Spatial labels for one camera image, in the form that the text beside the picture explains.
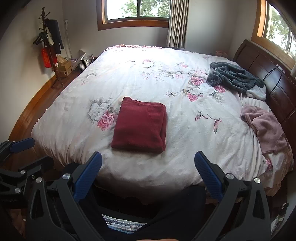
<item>window sill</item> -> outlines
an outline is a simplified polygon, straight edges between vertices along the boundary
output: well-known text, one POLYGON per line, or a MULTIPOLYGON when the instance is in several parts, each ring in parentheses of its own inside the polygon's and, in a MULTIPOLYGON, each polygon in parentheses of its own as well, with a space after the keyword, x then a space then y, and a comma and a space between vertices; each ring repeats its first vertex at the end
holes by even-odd
POLYGON ((159 27, 168 28, 168 21, 162 20, 124 20, 117 22, 103 23, 98 19, 98 31, 111 28, 124 28, 124 27, 159 27))

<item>gray fleece blanket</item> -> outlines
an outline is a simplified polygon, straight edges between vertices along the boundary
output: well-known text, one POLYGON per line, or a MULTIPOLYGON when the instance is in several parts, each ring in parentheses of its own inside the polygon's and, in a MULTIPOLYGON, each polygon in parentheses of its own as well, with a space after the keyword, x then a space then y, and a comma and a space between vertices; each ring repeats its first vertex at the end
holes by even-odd
POLYGON ((209 74, 207 82, 213 87, 223 85, 230 90, 246 94, 246 91, 252 89, 255 85, 260 88, 264 86, 261 79, 237 65, 226 62, 213 62, 210 66, 214 71, 209 74))

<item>tree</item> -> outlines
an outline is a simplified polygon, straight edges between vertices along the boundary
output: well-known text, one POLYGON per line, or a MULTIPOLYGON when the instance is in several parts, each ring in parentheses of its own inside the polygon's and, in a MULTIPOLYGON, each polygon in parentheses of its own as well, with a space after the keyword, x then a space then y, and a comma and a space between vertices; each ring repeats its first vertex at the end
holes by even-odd
MULTIPOLYGON (((133 0, 125 3, 121 10, 124 12, 122 17, 137 16, 137 4, 133 0)), ((141 16, 168 18, 170 14, 170 0, 141 0, 141 16)))
POLYGON ((274 40, 276 33, 281 36, 281 47, 285 49, 288 41, 289 27, 276 10, 272 8, 271 25, 268 38, 270 40, 274 40))

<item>folded red sweater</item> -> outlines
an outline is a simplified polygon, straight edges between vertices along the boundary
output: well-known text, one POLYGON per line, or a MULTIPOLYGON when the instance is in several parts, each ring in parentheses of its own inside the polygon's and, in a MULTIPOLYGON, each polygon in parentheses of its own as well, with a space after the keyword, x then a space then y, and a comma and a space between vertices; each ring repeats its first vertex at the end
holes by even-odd
POLYGON ((111 147, 160 154, 165 150, 165 132, 165 105, 124 97, 111 147))

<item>pink hoodie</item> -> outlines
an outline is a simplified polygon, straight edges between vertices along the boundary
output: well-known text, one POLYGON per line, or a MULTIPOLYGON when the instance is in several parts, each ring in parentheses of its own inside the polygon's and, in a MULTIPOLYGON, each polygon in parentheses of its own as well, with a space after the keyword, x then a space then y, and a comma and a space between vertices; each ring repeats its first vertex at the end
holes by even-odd
POLYGON ((252 105, 245 105, 241 119, 252 127, 260 143, 263 154, 277 153, 288 146, 286 136, 272 112, 252 105))

